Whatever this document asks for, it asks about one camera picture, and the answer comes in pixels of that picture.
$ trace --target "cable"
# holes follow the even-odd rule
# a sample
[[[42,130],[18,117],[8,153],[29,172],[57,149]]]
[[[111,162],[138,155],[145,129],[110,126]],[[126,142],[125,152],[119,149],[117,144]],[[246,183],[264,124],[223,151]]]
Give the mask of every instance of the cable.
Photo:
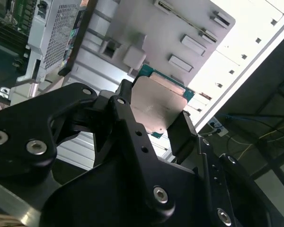
[[[282,138],[284,138],[284,136],[281,136],[280,138],[277,138],[277,139],[275,139],[275,140],[269,140],[269,141],[267,141],[267,142],[268,142],[268,143],[274,142],[274,141],[280,140],[280,139],[282,139]]]
[[[275,132],[279,131],[279,129],[284,129],[284,126],[282,126],[282,127],[278,128],[278,129],[275,129],[274,131],[271,131],[271,132],[269,132],[269,133],[266,133],[266,134],[260,136],[259,139],[261,139],[261,138],[263,138],[263,137],[265,137],[265,136],[268,136],[268,135],[270,135],[270,134],[272,134],[272,133],[275,133]],[[242,152],[242,154],[239,156],[238,160],[244,155],[244,153],[245,153],[252,145],[253,145],[253,144],[250,144],[250,145]]]
[[[239,141],[236,141],[234,138],[233,138],[233,136],[235,136],[235,135],[233,135],[233,136],[229,136],[229,135],[225,135],[225,136],[227,136],[228,138],[230,138],[232,141],[234,141],[234,142],[236,142],[236,143],[238,143],[238,144],[241,144],[241,145],[250,145],[251,143],[241,143],[241,142],[239,142]]]
[[[263,124],[263,125],[265,125],[265,126],[271,128],[271,129],[275,130],[275,132],[277,131],[277,132],[279,132],[279,133],[281,133],[281,134],[284,135],[284,132],[282,132],[282,131],[280,131],[279,129],[276,129],[276,128],[270,126],[269,124],[266,124],[266,123],[264,123],[264,122],[261,122],[261,121],[255,120],[255,119],[251,119],[251,118],[248,118],[247,120],[251,120],[251,121],[254,121],[254,122],[261,123],[261,124]]]

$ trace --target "black metal bracket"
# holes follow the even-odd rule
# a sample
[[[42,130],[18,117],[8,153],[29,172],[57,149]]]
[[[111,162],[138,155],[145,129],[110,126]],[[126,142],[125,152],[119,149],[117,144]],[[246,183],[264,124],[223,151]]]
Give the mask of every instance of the black metal bracket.
[[[203,160],[203,167],[198,168],[198,174],[205,183],[206,202],[211,221],[218,227],[236,227],[224,170],[219,158],[214,154],[210,143],[203,137],[198,138],[197,150]]]
[[[54,137],[59,137],[64,119],[96,98],[95,91],[75,83],[0,111],[0,141],[6,139],[0,142],[0,178],[22,184],[45,179],[56,158]],[[51,125],[58,121],[53,137]]]

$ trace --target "ventilation holes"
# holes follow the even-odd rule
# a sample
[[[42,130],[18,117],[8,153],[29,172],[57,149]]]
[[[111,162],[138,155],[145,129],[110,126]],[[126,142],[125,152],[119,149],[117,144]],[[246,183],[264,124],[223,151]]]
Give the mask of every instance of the ventilation holes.
[[[59,6],[44,58],[45,69],[50,68],[63,58],[77,12],[78,5],[76,4]]]

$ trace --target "motherboard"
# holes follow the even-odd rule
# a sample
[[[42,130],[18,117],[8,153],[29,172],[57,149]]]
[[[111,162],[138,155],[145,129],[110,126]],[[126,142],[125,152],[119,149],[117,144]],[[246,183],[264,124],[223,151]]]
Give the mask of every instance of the motherboard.
[[[37,0],[0,0],[0,21],[25,35],[34,17]]]

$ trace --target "black metal frame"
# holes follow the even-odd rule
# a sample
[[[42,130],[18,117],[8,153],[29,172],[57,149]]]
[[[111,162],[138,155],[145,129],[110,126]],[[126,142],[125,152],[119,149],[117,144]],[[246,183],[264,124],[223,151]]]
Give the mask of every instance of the black metal frame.
[[[282,91],[282,88],[284,87],[284,80],[277,86],[276,90],[273,91],[267,99],[262,103],[262,105],[257,109],[255,114],[249,114],[249,113],[229,113],[229,116],[235,116],[235,117],[265,117],[265,118],[280,118],[280,120],[274,128],[278,127],[283,121],[284,121],[284,115],[275,115],[275,114],[260,114],[261,111],[269,104],[269,102],[275,97],[276,95],[279,95],[284,99],[284,92]],[[265,174],[267,171],[272,170],[274,174],[278,177],[278,179],[281,181],[281,183],[284,186],[284,172],[281,169],[281,166],[284,164],[284,154],[281,155],[281,157],[273,158],[271,155],[267,153],[267,147],[264,140],[258,140],[257,137],[252,135],[251,133],[245,132],[242,128],[239,126],[235,126],[233,123],[229,125],[230,128],[238,132],[239,135],[244,137],[246,140],[250,141],[251,143],[254,143],[259,150],[261,156],[265,159],[267,162],[267,166],[259,170],[258,172],[253,174],[253,179],[258,179],[263,174]]]
[[[239,163],[218,158],[186,112],[168,128],[173,154],[181,161],[196,147],[202,163],[190,171],[159,160],[131,111],[131,88],[123,80],[116,94],[97,97],[91,88],[71,84],[0,111],[0,130],[9,137],[0,144],[0,183],[13,183],[13,191],[25,185],[23,199],[36,209],[31,198],[40,196],[36,187],[48,178],[56,147],[80,131],[94,133],[94,168],[45,196],[40,226],[284,227],[284,218]],[[43,141],[46,152],[29,153],[30,140]],[[257,212],[240,210],[249,206]]]

